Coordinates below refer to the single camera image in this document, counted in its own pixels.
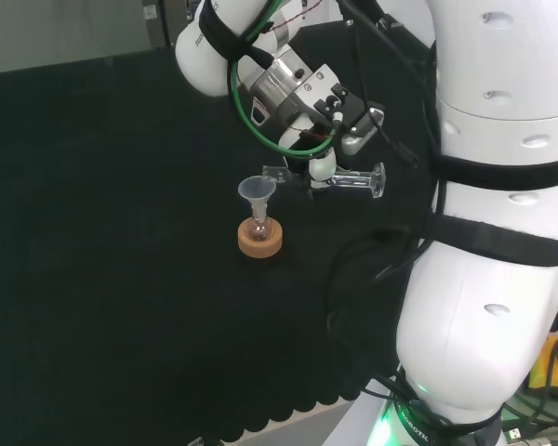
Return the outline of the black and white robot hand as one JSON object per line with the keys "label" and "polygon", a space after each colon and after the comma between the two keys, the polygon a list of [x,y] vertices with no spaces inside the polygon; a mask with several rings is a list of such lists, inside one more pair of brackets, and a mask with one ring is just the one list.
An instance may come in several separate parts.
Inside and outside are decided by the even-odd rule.
{"label": "black and white robot hand", "polygon": [[384,164],[369,171],[346,166],[368,143],[381,135],[383,108],[365,104],[323,65],[282,104],[291,112],[279,145],[295,152],[286,157],[282,179],[296,179],[315,192],[329,188],[367,190],[380,198],[386,186]]}

